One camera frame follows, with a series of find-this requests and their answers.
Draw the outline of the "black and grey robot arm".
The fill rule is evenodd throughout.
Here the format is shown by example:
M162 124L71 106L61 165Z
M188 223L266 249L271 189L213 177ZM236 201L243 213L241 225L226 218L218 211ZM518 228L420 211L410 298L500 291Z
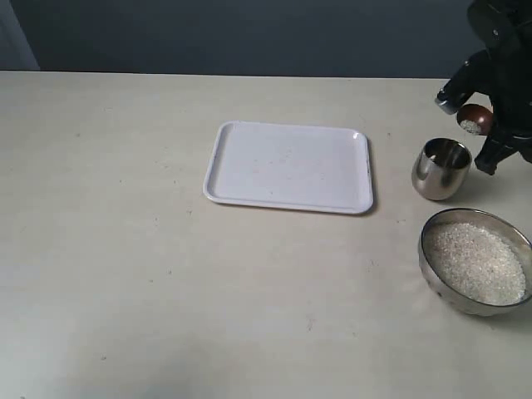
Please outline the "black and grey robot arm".
M493 175L515 153L531 162L531 2L474 1L467 19L485 49L439 90L436 104L453 115L475 93L490 98L492 125L475 166Z

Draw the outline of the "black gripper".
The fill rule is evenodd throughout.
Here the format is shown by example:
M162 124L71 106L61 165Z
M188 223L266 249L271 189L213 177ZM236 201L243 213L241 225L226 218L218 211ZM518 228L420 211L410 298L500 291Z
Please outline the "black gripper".
M488 96L493 123L475 158L478 170L493 175L498 164L515 153L531 161L531 26L495 37L497 47L470 56L440 89L460 99Z

